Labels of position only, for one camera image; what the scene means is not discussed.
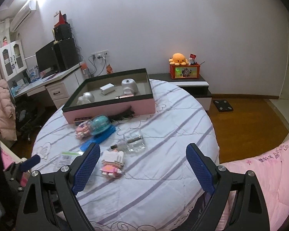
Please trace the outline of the clear plastic floss box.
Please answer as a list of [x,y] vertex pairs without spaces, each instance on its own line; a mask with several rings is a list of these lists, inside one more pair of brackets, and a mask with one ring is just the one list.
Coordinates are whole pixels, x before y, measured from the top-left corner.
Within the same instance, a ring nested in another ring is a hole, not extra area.
[[58,171],[63,166],[69,166],[75,158],[82,156],[83,152],[63,151],[55,158],[54,171]]

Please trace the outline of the pink white block cat figure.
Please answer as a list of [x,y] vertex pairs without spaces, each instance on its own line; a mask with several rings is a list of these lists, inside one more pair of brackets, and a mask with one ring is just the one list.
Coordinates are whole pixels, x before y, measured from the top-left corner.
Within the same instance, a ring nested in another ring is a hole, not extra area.
[[122,175],[124,167],[124,152],[117,150],[105,150],[101,157],[102,167],[100,169],[103,176],[117,178]]

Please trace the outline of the pink donut block figure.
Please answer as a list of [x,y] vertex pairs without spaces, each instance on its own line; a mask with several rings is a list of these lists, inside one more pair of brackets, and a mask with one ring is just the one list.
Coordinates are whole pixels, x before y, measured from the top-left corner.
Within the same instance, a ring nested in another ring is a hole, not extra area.
[[77,139],[83,139],[91,135],[92,134],[91,134],[91,122],[90,121],[84,121],[83,123],[80,123],[80,125],[76,128]]

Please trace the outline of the teal ball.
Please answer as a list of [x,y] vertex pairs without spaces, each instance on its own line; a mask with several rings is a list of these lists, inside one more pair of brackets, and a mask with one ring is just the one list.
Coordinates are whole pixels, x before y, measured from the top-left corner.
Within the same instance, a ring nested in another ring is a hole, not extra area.
[[89,120],[87,125],[91,135],[95,136],[107,130],[110,127],[111,122],[107,116],[100,115]]

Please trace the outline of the rose gold tube case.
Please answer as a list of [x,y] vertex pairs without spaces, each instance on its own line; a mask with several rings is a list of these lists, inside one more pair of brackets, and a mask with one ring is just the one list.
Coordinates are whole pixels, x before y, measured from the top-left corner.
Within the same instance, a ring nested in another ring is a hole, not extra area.
[[124,99],[124,98],[131,98],[131,97],[134,97],[134,94],[119,95],[119,96],[116,96],[115,99]]

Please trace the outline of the pink puffer jacket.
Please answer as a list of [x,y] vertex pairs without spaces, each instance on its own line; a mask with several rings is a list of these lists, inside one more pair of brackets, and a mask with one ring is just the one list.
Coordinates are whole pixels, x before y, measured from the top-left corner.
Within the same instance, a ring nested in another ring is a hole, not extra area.
[[17,141],[15,106],[8,83],[0,80],[0,133],[7,141]]

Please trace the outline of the black bathroom scale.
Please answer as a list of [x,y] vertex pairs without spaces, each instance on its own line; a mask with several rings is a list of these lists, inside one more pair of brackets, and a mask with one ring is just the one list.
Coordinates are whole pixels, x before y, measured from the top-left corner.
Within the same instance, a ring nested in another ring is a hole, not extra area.
[[232,112],[233,107],[227,100],[213,100],[213,103],[219,112]]

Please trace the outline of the silver ball ornament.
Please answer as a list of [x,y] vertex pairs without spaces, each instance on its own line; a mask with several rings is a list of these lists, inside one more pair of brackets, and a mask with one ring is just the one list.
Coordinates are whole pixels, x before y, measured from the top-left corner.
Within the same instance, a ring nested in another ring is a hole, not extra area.
[[85,92],[82,97],[85,101],[88,101],[89,103],[93,103],[95,101],[95,97],[91,92]]

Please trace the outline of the white round device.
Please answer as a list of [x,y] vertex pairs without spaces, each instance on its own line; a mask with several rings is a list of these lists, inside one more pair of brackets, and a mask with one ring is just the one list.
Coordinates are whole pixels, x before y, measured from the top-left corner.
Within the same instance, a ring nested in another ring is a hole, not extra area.
[[127,78],[127,79],[122,80],[121,86],[122,86],[124,94],[135,95],[139,92],[137,83],[131,78]]

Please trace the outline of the red cartoon storage crate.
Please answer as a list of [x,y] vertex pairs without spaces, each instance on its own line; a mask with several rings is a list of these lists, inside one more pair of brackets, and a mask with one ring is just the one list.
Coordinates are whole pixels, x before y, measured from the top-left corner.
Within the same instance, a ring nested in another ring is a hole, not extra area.
[[170,65],[172,79],[199,79],[200,65]]

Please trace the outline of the clear bottle orange cap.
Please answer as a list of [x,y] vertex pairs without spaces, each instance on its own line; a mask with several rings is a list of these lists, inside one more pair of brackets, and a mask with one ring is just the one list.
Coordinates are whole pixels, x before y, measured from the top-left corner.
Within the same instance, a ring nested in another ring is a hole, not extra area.
[[89,78],[90,77],[90,72],[88,70],[88,67],[87,67],[87,64],[86,63],[82,63],[81,65],[81,70],[83,72],[83,75],[86,77],[86,78]]

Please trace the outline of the black computer monitor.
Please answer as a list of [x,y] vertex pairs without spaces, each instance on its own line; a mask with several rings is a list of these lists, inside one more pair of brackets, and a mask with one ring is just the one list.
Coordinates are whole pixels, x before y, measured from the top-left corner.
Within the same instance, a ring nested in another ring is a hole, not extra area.
[[55,74],[58,69],[53,46],[54,41],[51,41],[35,53],[39,72],[44,72],[43,78]]

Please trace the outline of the white glass-door cabinet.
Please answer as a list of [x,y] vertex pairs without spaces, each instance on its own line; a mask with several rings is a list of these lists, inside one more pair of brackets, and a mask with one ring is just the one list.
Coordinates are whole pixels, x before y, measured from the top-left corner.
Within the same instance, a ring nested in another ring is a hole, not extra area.
[[0,71],[6,81],[26,71],[27,68],[20,40],[0,48]]

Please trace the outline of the orange octopus plush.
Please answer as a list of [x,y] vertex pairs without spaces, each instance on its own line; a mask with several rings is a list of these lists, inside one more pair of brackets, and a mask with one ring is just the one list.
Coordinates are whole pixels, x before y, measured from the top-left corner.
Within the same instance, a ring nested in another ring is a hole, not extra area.
[[189,65],[189,61],[186,59],[186,57],[181,53],[175,53],[173,54],[172,58],[169,59],[170,65]]

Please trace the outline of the pink doll on cabinet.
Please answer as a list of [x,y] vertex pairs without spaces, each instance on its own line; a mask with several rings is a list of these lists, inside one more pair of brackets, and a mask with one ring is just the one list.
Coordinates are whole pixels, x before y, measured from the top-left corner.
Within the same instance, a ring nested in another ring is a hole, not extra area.
[[8,41],[7,37],[4,37],[2,40],[2,46],[6,46],[8,44],[9,44],[9,41]]

